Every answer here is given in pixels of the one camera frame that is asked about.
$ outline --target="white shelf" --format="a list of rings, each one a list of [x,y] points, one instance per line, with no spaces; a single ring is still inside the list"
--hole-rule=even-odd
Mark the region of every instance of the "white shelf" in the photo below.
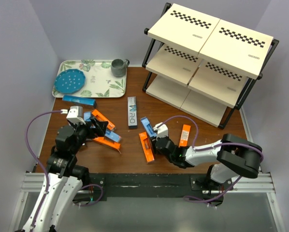
[[[200,93],[191,91],[181,106],[181,110],[218,127],[226,106]]]
[[[197,56],[219,18],[173,4],[148,31],[148,36]]]
[[[189,88],[230,108],[236,105],[247,77],[210,62],[202,63]]]
[[[186,87],[201,60],[164,44],[146,69]]]
[[[167,80],[161,76],[155,77],[147,88],[146,93],[165,102],[173,107],[180,109],[190,89]]]
[[[220,20],[199,57],[257,79],[273,37]]]

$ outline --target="brown tabletop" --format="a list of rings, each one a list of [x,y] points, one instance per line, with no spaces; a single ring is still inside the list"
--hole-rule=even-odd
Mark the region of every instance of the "brown tabletop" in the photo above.
[[[245,130],[239,111],[235,111],[224,130],[215,128],[195,117],[192,117],[144,92],[142,87],[148,71],[144,68],[128,68],[126,93],[121,98],[96,99],[97,109],[116,126],[116,133],[122,137],[121,154],[106,146],[95,142],[87,143],[77,153],[77,165],[89,168],[91,173],[206,173],[210,163],[194,168],[180,169],[169,163],[162,155],[155,155],[155,160],[147,164],[140,143],[139,133],[144,132],[140,118],[148,117],[152,126],[163,122],[174,115],[186,115],[196,121],[199,126],[199,136],[196,145],[213,143],[222,138],[225,133],[232,133],[241,138],[246,138]],[[127,97],[135,96],[137,100],[138,129],[129,130],[127,114]],[[70,104],[56,99],[53,110],[69,109]],[[179,143],[183,124],[191,125],[188,145],[191,145],[196,129],[190,121],[175,118],[167,123],[169,137],[175,144]],[[51,147],[55,144],[57,130],[67,125],[66,115],[52,114],[44,139],[40,160],[46,165],[50,156]],[[42,172],[38,166],[36,172]]]

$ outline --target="orange box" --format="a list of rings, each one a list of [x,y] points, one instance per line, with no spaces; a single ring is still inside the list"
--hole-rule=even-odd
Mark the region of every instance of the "orange box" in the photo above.
[[[93,110],[92,114],[94,115],[94,117],[98,120],[98,121],[107,121],[108,122],[108,130],[110,131],[114,131],[116,129],[116,126],[109,121],[104,115],[102,115],[101,112],[99,112],[98,110]]]
[[[183,125],[179,147],[188,145],[188,135],[190,130],[191,126],[186,124]]]
[[[112,142],[112,141],[105,140],[104,137],[97,137],[97,138],[93,139],[93,141],[97,142],[99,144],[103,144],[103,145],[107,145],[109,147],[112,147],[115,150],[118,150],[120,152],[119,149],[120,149],[121,144],[119,144],[117,142]]]
[[[146,132],[142,132],[139,134],[139,137],[140,137],[141,145],[143,146],[146,161],[148,163],[154,161],[154,156],[152,153],[148,135],[146,134]]]

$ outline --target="blue dish with holes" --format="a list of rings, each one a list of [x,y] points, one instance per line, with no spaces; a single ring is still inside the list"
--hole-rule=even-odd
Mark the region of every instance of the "blue dish with holes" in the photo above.
[[[78,69],[68,69],[61,72],[55,80],[54,86],[63,94],[73,94],[85,85],[86,76]]]

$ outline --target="gray box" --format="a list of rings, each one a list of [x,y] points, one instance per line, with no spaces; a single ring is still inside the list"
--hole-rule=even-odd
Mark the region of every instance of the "gray box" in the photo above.
[[[136,97],[127,97],[128,102],[128,119],[129,119],[129,129],[137,129],[137,106]]]

